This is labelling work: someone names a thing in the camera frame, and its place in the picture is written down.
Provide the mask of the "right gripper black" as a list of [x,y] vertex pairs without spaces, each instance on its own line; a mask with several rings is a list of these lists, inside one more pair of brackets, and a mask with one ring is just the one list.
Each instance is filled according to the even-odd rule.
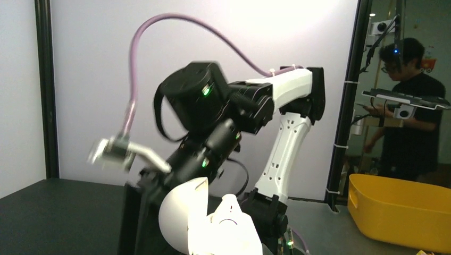
[[136,186],[126,184],[118,254],[181,254],[163,237],[158,215],[169,192],[196,176],[194,168],[164,174],[146,167]]

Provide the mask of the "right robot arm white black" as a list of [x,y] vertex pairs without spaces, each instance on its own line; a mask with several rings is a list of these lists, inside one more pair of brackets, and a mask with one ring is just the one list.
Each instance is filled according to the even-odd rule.
[[325,107],[324,70],[285,66],[260,79],[228,83],[214,62],[192,62],[170,74],[154,96],[156,126],[162,136],[166,99],[187,134],[167,159],[150,149],[124,143],[126,166],[136,156],[147,160],[135,186],[126,185],[118,254],[184,254],[164,239],[163,200],[176,186],[205,177],[215,179],[230,154],[240,150],[243,133],[257,134],[281,114],[270,159],[255,188],[242,201],[263,246],[277,254],[286,245],[287,187],[294,156]]

